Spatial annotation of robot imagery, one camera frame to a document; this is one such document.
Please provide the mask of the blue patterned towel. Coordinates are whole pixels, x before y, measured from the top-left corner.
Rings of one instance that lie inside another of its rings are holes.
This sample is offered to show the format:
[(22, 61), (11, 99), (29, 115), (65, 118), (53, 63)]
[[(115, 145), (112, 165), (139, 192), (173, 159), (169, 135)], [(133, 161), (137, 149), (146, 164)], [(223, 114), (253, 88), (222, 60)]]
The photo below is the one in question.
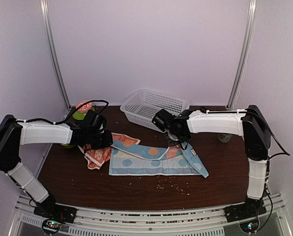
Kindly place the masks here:
[(126, 147), (115, 141), (109, 164), (111, 176), (202, 176), (209, 172), (196, 151), (184, 142), (181, 146), (149, 147), (132, 144)]

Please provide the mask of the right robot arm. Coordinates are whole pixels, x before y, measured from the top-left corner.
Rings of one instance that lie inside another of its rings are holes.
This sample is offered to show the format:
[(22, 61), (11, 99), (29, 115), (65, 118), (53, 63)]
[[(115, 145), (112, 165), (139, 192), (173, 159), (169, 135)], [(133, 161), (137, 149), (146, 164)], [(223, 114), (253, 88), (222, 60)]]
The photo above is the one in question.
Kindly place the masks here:
[(253, 216), (263, 206), (265, 187), (269, 179), (271, 145), (270, 128), (256, 105), (237, 110), (210, 110), (200, 107), (186, 109), (174, 115), (161, 109), (153, 118), (155, 124), (165, 135), (169, 146), (180, 145), (186, 149), (193, 144), (193, 138), (203, 133), (230, 135), (229, 143), (238, 141), (241, 149), (233, 157), (234, 165), (248, 165), (247, 189), (244, 201), (239, 204), (241, 213)]

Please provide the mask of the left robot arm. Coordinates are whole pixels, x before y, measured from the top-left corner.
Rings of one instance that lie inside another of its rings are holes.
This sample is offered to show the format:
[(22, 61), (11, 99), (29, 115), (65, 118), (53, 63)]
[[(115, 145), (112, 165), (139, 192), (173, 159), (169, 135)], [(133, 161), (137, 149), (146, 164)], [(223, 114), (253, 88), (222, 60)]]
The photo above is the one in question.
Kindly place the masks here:
[(55, 197), (23, 163), (20, 152), (25, 146), (71, 145), (85, 151), (108, 148), (113, 144), (111, 131), (101, 115), (87, 115), (82, 121), (49, 121), (43, 118), (20, 120), (6, 115), (0, 123), (0, 171), (15, 182), (48, 218), (60, 213)]

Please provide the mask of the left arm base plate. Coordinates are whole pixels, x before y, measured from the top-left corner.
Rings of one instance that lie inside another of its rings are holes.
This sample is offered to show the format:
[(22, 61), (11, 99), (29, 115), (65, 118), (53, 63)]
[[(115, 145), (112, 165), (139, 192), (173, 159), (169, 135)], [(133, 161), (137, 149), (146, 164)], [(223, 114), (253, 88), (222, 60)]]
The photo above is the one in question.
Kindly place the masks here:
[(54, 213), (47, 213), (40, 206), (35, 206), (33, 213), (45, 219), (41, 223), (41, 229), (46, 235), (58, 233), (66, 223), (73, 223), (77, 209), (70, 206), (55, 205)]

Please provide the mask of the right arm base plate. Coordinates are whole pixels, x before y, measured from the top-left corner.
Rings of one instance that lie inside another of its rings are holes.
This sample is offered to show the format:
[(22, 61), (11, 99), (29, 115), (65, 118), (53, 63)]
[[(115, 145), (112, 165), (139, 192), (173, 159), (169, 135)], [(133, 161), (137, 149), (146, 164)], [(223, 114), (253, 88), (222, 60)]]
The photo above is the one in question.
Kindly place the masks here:
[(260, 228), (259, 216), (266, 213), (264, 206), (256, 207), (247, 204), (239, 204), (224, 208), (227, 222), (238, 222), (244, 233), (252, 234)]

